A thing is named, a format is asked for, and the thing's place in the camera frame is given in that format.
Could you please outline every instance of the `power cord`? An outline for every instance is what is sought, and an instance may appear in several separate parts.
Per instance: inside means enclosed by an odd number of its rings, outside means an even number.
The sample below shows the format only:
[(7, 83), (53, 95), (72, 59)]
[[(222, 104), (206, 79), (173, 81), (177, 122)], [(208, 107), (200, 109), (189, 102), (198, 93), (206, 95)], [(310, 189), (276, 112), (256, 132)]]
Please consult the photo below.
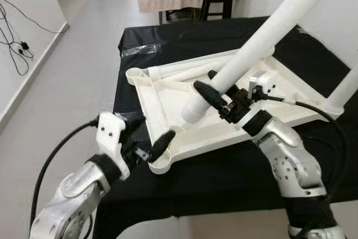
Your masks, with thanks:
[[(280, 98), (280, 97), (275, 97), (275, 96), (268, 96), (265, 95), (264, 100), (272, 100), (272, 101), (278, 101), (278, 102), (284, 102), (284, 98)], [(335, 151), (337, 153), (337, 162), (338, 162), (338, 166), (335, 166), (333, 168), (333, 172), (332, 172), (332, 178), (331, 178), (331, 182), (329, 184), (329, 186), (327, 187), (327, 192), (328, 192), (328, 198), (327, 201), (330, 202), (334, 196), (334, 193), (337, 191), (339, 185), (342, 182), (343, 176), (346, 172), (347, 169), (347, 165), (348, 165), (348, 156), (349, 156), (349, 145), (348, 145), (348, 140), (346, 138), (346, 135), (343, 131), (343, 128), (339, 125), (338, 122), (336, 122), (331, 116), (329, 116), (327, 113), (325, 113), (324, 111), (318, 109), (317, 107), (308, 105), (306, 103), (303, 102), (293, 102), (293, 103), (288, 103), (288, 104), (293, 104), (293, 105), (297, 105), (297, 106), (301, 106), (304, 107), (306, 109), (312, 110), (316, 113), (318, 113), (319, 115), (323, 116), (325, 119), (327, 119), (330, 123), (333, 124), (334, 128), (336, 129), (337, 133), (339, 134), (339, 136), (341, 137), (342, 140), (342, 145), (343, 145), (343, 151)], [(306, 227), (304, 227), (303, 229), (301, 229), (301, 231), (295, 236), (293, 237), (293, 239), (301, 239), (303, 238), (313, 227), (314, 227), (315, 223), (310, 223), (310, 225), (307, 225)]]
[(94, 120), (91, 120), (89, 123), (85, 123), (83, 125), (81, 125), (80, 127), (76, 128), (74, 131), (72, 131), (70, 134), (68, 134), (56, 147), (55, 149), (52, 151), (52, 153), (50, 154), (50, 156), (47, 158), (47, 160), (45, 161), (43, 167), (41, 168), (41, 171), (39, 173), (39, 176), (37, 177), (37, 181), (36, 181), (36, 185), (35, 185), (35, 189), (34, 189), (34, 196), (32, 198), (32, 204), (31, 204), (31, 215), (30, 215), (30, 230), (31, 230), (31, 226), (35, 220), (36, 217), (36, 208), (37, 208), (37, 201), (39, 199), (39, 193), (40, 193), (40, 188), (41, 188), (41, 183), (44, 179), (45, 173), (47, 168), (50, 165), (50, 162), (52, 161), (52, 159), (55, 157), (55, 155), (58, 153), (58, 151), (62, 148), (62, 146), (64, 146), (66, 144), (67, 141), (69, 141), (71, 139), (71, 137), (73, 137), (75, 134), (77, 134), (78, 132), (80, 132), (83, 129), (86, 129), (87, 127), (98, 127), (98, 117)]
[[(10, 35), (11, 35), (11, 40), (10, 40), (10, 42), (9, 42), (9, 40), (8, 40), (7, 37), (6, 37), (5, 32), (4, 32), (3, 29), (0, 27), (0, 31), (1, 31), (3, 37), (4, 37), (5, 41), (6, 41), (6, 42), (0, 41), (0, 43), (8, 46), (9, 54), (10, 54), (10, 57), (11, 57), (11, 59), (12, 59), (14, 65), (15, 65), (16, 72), (17, 72), (20, 76), (24, 76), (24, 75), (29, 71), (29, 64), (28, 64), (28, 62), (26, 61), (26, 59), (25, 59), (24, 57), (26, 57), (26, 58), (31, 58), (31, 59), (32, 59), (32, 58), (34, 57), (34, 55), (29, 51), (30, 48), (29, 48), (29, 46), (27, 45), (27, 43), (24, 43), (24, 42), (19, 43), (19, 42), (16, 42), (16, 41), (15, 41), (14, 36), (13, 36), (13, 33), (12, 33), (12, 30), (10, 29), (11, 25), (9, 24), (9, 22), (8, 22), (7, 19), (6, 19), (6, 10), (5, 10), (5, 8), (2, 6), (1, 3), (0, 3), (0, 13), (1, 13), (2, 16), (3, 16), (3, 17), (0, 18), (0, 20), (4, 20), (4, 21), (5, 21), (6, 26), (7, 26), (7, 29), (8, 29), (8, 32), (9, 32)], [(21, 50), (22, 52), (20, 52), (20, 50), (19, 50), (19, 53), (17, 53), (17, 52), (14, 51), (14, 49), (11, 47), (12, 44), (20, 44), (24, 50), (26, 50), (27, 52), (30, 53), (31, 56), (25, 55), (25, 54), (23, 53), (23, 50)], [(18, 56), (23, 60), (23, 62), (25, 63), (25, 65), (26, 65), (26, 70), (25, 70), (23, 73), (20, 72), (20, 70), (19, 70), (19, 68), (18, 68), (18, 66), (17, 66), (17, 64), (16, 64), (16, 61), (15, 61), (14, 56), (13, 56), (12, 53), (15, 53), (16, 55), (18, 55)]]
[(24, 14), (18, 7), (16, 7), (13, 3), (11, 3), (10, 1), (8, 0), (4, 0), (6, 3), (10, 4), (12, 7), (14, 7), (15, 9), (17, 9), (25, 18), (27, 18), (28, 20), (30, 20), (31, 22), (35, 23), (39, 28), (47, 31), (47, 32), (50, 32), (52, 34), (62, 34), (62, 33), (65, 33), (67, 30), (69, 30), (70, 26), (68, 25), (68, 27), (60, 32), (53, 32), (43, 26), (41, 26), (38, 22), (36, 22), (35, 20), (29, 18), (26, 14)]
[(86, 235), (83, 237), (83, 239), (88, 239), (88, 237), (90, 236), (91, 234), (91, 231), (92, 231), (92, 227), (93, 227), (93, 217), (92, 217), (92, 214), (89, 215), (89, 226), (88, 226), (88, 230), (86, 232)]

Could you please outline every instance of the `white bracket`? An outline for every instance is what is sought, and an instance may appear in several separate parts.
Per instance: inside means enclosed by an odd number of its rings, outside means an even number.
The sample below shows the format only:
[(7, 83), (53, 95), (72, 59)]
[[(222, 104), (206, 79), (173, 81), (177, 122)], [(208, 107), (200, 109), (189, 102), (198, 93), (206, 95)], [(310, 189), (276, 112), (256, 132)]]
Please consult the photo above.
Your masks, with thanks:
[(129, 168), (121, 154), (122, 144), (119, 143), (121, 132), (125, 130), (125, 122), (110, 112), (100, 114), (96, 140), (100, 146), (100, 152), (107, 154), (118, 166), (122, 175), (120, 178), (126, 180)]

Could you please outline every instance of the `cable connector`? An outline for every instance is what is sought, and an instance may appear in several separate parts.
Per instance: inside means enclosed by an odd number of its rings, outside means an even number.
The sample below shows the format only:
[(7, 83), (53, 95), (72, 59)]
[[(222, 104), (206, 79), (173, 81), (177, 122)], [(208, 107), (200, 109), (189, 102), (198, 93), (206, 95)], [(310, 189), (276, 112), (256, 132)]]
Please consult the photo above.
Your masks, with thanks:
[(98, 128), (98, 123), (100, 122), (100, 116), (98, 115), (95, 119), (91, 120), (89, 122), (91, 127), (96, 127)]
[(30, 47), (28, 46), (28, 44), (26, 43), (26, 42), (21, 42), (21, 46), (22, 46), (22, 48), (24, 49), (24, 50), (29, 50), (30, 49)]

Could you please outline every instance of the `baseboard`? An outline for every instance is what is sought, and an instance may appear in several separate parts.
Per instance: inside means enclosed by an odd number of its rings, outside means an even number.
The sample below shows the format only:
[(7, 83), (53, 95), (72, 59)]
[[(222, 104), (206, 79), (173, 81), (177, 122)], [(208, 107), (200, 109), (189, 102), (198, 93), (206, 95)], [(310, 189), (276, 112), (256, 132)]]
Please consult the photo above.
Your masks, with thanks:
[[(64, 23), (64, 25), (61, 27), (59, 32), (62, 32), (67, 27), (69, 27), (69, 24), (67, 22)], [(27, 92), (29, 91), (31, 85), (35, 81), (36, 77), (39, 75), (41, 69), (44, 67), (47, 60), (50, 58), (52, 52), (56, 48), (58, 42), (62, 38), (62, 34), (57, 34), (52, 42), (48, 45), (46, 50), (43, 52), (42, 56), (38, 60), (38, 62), (35, 64), (32, 71), (30, 71), (30, 74), (27, 76), (27, 78), (23, 81), (20, 88), (17, 90), (17, 92), (14, 94), (12, 100), (8, 104), (8, 106), (5, 108), (4, 113), (0, 115), (0, 134), (2, 130), (5, 128), (5, 126), (10, 121), (12, 115), (16, 112), (18, 106), (21, 104), (22, 100), (25, 98)]]

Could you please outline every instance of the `black stool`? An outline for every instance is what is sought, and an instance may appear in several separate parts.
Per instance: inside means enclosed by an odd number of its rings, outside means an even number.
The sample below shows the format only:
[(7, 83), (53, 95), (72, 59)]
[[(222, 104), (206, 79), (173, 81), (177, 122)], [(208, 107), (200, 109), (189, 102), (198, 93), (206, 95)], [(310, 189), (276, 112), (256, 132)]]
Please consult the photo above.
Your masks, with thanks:
[[(209, 13), (211, 3), (223, 3), (223, 12)], [(223, 19), (231, 18), (233, 0), (203, 0), (200, 12), (200, 21), (207, 21), (208, 15), (222, 15)]]

